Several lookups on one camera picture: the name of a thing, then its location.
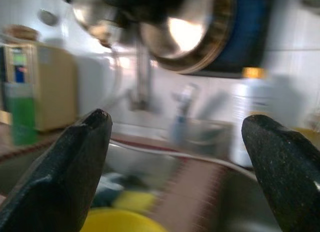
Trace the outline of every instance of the bottle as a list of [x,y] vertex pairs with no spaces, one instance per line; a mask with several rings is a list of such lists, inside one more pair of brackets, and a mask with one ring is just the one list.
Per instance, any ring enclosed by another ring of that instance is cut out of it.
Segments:
[[263,68],[246,67],[243,77],[232,93],[234,128],[230,159],[237,165],[251,168],[252,163],[242,138],[242,124],[250,115],[270,115],[272,87],[265,80]]
[[32,87],[25,83],[6,83],[9,112],[12,114],[11,136],[15,146],[37,142],[35,103]]

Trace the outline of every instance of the green bottle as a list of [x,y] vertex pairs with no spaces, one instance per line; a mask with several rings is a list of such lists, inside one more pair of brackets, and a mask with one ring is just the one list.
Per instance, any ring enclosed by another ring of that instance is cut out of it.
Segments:
[[12,115],[11,136],[15,146],[37,142],[35,103],[32,87],[25,83],[6,83],[9,112]]

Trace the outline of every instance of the yellow bowl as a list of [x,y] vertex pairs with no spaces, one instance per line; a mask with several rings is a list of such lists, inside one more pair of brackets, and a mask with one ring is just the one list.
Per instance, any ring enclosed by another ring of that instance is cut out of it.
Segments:
[[92,209],[81,232],[168,232],[155,221],[120,209]]

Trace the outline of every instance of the yellow sponge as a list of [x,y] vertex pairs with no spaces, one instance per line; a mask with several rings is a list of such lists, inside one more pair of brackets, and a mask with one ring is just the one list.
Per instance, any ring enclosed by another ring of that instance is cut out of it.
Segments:
[[144,214],[151,209],[156,196],[152,193],[125,190],[112,203],[112,207]]

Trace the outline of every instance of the beige appliance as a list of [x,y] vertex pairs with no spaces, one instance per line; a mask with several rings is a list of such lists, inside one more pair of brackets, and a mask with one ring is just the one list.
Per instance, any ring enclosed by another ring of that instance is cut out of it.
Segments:
[[[33,88],[38,131],[63,128],[76,120],[77,68],[70,53],[38,42],[8,44],[4,46],[4,61],[2,86],[28,83]],[[1,91],[2,108],[8,108],[6,90]],[[0,122],[11,123],[8,109],[0,112]]]

